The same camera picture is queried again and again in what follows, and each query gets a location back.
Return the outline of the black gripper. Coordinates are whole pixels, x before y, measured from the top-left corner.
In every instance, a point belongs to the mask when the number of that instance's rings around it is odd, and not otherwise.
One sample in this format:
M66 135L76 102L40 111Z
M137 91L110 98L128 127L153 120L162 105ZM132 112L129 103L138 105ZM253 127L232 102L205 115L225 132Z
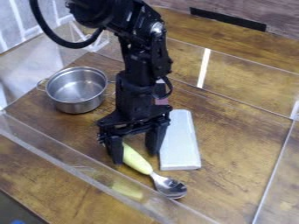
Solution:
M150 155L160 151L165 131L170 123L169 105L153 105L146 118L126 118L114 110L109 115L97 120L97 140L106 146L108 155L116 165L122 164L124 146L122 137L145 133L144 145Z

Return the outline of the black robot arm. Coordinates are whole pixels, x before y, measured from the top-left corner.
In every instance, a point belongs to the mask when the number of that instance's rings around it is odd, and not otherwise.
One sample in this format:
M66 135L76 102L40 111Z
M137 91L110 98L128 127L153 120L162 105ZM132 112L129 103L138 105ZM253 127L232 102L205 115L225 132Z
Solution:
M142 0L66 0L66 7L81 25L113 32L120 43L125 70L116 75L116 108L97 121L97 140L120 165L124 136L145 133L144 145L153 155L170 121L172 107L156 103L173 90L164 21Z

